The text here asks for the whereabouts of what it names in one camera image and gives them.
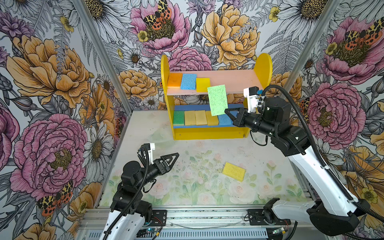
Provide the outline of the blue sponge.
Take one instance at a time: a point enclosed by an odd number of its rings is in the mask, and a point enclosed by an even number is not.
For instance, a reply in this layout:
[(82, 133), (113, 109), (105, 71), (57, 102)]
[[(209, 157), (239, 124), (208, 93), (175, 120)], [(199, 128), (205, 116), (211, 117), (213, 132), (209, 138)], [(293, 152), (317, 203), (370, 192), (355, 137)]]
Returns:
[(233, 121), (226, 114), (219, 115), (218, 120), (219, 120), (219, 126), (232, 126), (233, 125)]
[(196, 90), (197, 74), (183, 74), (180, 89)]

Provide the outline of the golden yellow sponge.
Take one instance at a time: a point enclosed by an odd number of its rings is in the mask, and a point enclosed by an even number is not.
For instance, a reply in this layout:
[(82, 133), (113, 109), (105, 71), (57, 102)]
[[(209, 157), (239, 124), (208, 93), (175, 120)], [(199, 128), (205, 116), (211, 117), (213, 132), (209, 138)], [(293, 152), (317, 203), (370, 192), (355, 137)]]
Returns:
[(208, 126), (218, 126), (219, 118), (218, 116), (212, 116), (211, 111), (206, 111), (207, 125)]

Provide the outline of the light green sponge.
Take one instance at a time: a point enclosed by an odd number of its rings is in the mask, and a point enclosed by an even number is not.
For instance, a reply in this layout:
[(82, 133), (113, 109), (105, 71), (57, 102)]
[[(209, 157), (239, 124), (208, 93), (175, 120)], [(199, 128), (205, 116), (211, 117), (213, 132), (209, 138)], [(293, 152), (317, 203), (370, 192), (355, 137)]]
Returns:
[(225, 85), (208, 87), (209, 105), (212, 116), (225, 114), (228, 108), (228, 99)]

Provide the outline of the light yellow sponge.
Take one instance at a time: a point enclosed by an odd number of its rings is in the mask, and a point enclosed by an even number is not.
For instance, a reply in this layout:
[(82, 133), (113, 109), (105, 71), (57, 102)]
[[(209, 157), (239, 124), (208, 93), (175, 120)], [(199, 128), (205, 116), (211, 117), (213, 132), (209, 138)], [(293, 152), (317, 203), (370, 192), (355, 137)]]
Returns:
[(195, 118), (197, 126), (205, 126), (208, 124), (205, 110), (195, 111)]

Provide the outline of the dark green scrub sponge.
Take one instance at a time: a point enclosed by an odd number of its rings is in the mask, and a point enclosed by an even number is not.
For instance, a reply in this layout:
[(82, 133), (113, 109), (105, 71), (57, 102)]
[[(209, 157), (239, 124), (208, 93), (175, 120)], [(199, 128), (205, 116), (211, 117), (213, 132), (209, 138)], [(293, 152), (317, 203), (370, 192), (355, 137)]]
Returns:
[(184, 126), (185, 125), (185, 112), (184, 111), (174, 111), (173, 125), (174, 126)]

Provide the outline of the pale yellow sponge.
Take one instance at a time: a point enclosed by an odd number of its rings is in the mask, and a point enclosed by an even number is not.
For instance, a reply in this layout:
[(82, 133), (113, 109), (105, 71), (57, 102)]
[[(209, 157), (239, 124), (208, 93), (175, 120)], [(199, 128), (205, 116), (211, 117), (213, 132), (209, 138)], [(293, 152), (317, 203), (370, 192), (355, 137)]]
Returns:
[(196, 125), (196, 111), (185, 111), (185, 126), (195, 126)]

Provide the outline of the bright yellow square sponge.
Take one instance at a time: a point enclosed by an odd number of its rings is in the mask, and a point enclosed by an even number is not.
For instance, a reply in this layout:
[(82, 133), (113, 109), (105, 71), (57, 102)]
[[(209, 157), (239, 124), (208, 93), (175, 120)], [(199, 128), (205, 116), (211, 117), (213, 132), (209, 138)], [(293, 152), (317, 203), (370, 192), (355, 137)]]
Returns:
[(197, 93), (207, 93), (209, 87), (211, 87), (210, 78), (197, 78), (196, 79), (196, 92)]

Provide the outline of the lime yellow sponge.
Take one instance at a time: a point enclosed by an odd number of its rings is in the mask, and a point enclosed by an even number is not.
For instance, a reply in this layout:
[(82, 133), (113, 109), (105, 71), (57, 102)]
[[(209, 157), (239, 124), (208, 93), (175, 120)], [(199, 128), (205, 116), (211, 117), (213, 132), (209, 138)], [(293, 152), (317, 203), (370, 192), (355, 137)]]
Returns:
[(245, 173), (246, 173), (245, 169), (228, 162), (225, 163), (225, 166), (222, 171), (223, 175), (230, 177), (234, 180), (237, 180), (239, 182), (242, 182), (244, 180)]

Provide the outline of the orange sponge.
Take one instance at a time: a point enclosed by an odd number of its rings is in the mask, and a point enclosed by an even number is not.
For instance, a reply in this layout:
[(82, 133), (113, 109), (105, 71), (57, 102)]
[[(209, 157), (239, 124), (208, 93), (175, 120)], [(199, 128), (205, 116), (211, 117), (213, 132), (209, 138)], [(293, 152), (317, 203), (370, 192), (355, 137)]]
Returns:
[(180, 89), (182, 83), (182, 73), (170, 73), (167, 87), (168, 89)]

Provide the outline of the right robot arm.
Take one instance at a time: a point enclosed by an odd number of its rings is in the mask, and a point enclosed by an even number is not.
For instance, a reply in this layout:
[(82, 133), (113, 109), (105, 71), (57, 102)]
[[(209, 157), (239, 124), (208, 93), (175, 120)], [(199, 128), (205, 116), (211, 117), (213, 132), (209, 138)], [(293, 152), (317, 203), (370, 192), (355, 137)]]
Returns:
[(327, 236), (352, 233), (360, 224), (359, 217), (368, 213), (370, 205), (359, 200), (341, 183), (320, 155), (312, 135), (290, 125), (290, 109), (267, 107), (262, 114), (243, 108), (226, 109), (236, 127), (247, 127), (264, 134), (305, 176), (319, 195), (307, 204), (273, 198), (264, 206), (265, 221), (290, 219), (311, 223)]

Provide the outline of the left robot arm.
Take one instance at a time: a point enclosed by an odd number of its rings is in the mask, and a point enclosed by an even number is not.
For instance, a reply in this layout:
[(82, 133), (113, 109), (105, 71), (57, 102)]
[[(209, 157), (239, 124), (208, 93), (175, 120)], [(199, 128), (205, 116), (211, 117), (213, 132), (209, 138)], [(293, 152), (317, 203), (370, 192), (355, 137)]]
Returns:
[(139, 162), (125, 164), (101, 240), (134, 240), (141, 228), (151, 222), (153, 208), (142, 200), (144, 186), (170, 172), (179, 156), (161, 156), (151, 164), (145, 153), (139, 153)]

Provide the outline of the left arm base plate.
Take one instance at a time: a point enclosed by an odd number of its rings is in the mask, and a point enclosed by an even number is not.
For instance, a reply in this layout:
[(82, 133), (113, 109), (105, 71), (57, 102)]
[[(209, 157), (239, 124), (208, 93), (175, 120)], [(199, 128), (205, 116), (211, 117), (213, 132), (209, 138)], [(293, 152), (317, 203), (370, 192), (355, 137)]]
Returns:
[(150, 210), (145, 214), (144, 226), (164, 227), (167, 222), (167, 210)]

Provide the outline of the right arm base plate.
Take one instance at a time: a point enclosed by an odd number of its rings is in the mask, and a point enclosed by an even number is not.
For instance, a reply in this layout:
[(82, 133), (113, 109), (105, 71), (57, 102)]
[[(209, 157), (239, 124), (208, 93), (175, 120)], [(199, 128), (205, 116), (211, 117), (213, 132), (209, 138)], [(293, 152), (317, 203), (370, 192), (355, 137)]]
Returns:
[(248, 209), (245, 220), (251, 226), (290, 226), (288, 219), (279, 219), (273, 212), (264, 209)]

